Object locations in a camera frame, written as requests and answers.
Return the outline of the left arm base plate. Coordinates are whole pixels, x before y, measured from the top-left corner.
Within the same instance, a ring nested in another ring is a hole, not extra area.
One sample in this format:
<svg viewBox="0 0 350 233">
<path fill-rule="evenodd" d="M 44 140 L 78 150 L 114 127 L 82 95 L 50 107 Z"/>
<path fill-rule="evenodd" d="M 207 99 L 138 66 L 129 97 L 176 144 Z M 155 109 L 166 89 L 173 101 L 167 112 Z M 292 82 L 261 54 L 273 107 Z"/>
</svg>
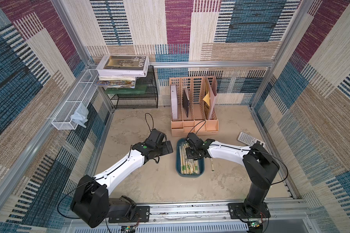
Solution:
<svg viewBox="0 0 350 233">
<path fill-rule="evenodd" d="M 109 223 L 133 223 L 133 222 L 148 222 L 150 219 L 150 206 L 136 206 L 129 210 L 128 213 L 110 216 Z"/>
</svg>

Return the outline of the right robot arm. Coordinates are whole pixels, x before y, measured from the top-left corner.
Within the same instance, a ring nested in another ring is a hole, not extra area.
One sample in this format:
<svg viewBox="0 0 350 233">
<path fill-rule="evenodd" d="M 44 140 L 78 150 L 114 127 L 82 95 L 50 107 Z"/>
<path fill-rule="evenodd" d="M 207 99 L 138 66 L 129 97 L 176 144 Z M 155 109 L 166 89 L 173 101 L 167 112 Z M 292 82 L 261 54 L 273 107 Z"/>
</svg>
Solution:
<svg viewBox="0 0 350 233">
<path fill-rule="evenodd" d="M 219 158 L 242 165 L 249 175 L 251 185 L 242 203 L 228 205 L 232 219 L 269 218 L 271 214 L 265 197 L 273 184 L 280 165 L 259 143 L 252 146 L 233 146 L 215 141 L 202 140 L 194 133 L 185 138 L 188 143 L 188 159 Z"/>
</svg>

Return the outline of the teal plastic storage box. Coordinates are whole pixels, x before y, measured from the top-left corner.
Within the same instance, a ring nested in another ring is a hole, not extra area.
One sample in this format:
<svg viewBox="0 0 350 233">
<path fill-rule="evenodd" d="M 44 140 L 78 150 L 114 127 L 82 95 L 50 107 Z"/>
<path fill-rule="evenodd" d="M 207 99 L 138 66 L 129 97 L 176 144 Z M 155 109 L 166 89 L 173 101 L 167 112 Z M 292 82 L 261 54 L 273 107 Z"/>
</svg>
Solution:
<svg viewBox="0 0 350 233">
<path fill-rule="evenodd" d="M 186 155 L 186 148 L 188 147 L 189 145 L 184 138 L 177 142 L 176 171 L 181 177 L 196 178 L 204 173 L 205 162 L 204 159 L 188 159 Z"/>
</svg>

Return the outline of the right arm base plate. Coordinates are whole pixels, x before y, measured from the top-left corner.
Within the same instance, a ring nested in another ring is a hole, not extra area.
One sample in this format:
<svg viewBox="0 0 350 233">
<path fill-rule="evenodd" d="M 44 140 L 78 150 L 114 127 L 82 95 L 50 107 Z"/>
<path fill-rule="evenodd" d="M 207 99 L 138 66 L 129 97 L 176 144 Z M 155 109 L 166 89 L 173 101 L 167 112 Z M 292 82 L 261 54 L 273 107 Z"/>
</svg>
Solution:
<svg viewBox="0 0 350 233">
<path fill-rule="evenodd" d="M 258 208 L 254 208 L 251 205 L 245 203 L 229 203 L 228 210 L 231 219 L 251 219 L 251 218 L 270 218 L 267 203 L 263 202 L 258 205 Z"/>
</svg>

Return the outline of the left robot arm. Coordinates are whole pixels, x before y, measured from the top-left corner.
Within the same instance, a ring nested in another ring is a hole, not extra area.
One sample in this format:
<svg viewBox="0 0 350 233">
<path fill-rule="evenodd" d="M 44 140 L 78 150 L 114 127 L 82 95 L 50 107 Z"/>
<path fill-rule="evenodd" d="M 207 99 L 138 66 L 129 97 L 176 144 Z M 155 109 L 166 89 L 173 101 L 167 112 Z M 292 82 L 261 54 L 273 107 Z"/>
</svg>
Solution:
<svg viewBox="0 0 350 233">
<path fill-rule="evenodd" d="M 105 219 L 118 222 L 140 221 L 145 212 L 137 210 L 137 204 L 127 196 L 110 198 L 113 190 L 128 175 L 150 160 L 171 154 L 173 148 L 166 134 L 152 129 L 144 142 L 130 147 L 127 155 L 107 170 L 91 177 L 82 177 L 75 189 L 71 211 L 90 228 L 100 225 Z"/>
</svg>

